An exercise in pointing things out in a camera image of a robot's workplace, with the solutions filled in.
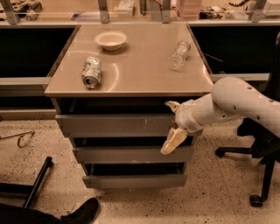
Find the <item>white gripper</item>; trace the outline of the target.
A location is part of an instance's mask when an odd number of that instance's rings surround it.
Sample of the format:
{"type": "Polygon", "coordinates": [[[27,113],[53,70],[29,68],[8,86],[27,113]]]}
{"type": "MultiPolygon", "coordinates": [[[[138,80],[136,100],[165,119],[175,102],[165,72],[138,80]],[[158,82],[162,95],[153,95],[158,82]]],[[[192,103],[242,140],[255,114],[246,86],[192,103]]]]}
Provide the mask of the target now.
{"type": "Polygon", "coordinates": [[[176,150],[186,138],[187,133],[195,133],[203,129],[194,117],[193,106],[194,100],[186,101],[179,104],[176,101],[166,101],[164,104],[175,113],[175,123],[177,129],[171,128],[167,138],[160,150],[163,155],[168,155],[176,150]]]}

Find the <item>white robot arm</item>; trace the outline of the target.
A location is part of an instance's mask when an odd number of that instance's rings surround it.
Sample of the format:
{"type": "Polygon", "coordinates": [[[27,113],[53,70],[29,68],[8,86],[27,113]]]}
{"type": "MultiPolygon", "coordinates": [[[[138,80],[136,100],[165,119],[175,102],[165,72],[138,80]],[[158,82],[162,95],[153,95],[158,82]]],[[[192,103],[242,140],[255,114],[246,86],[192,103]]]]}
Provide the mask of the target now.
{"type": "Polygon", "coordinates": [[[222,123],[239,116],[261,124],[280,137],[280,102],[260,93],[246,81],[235,77],[215,82],[210,94],[183,103],[165,103],[175,114],[177,128],[171,128],[161,153],[168,155],[182,144],[189,134],[204,129],[207,123],[222,123]]]}

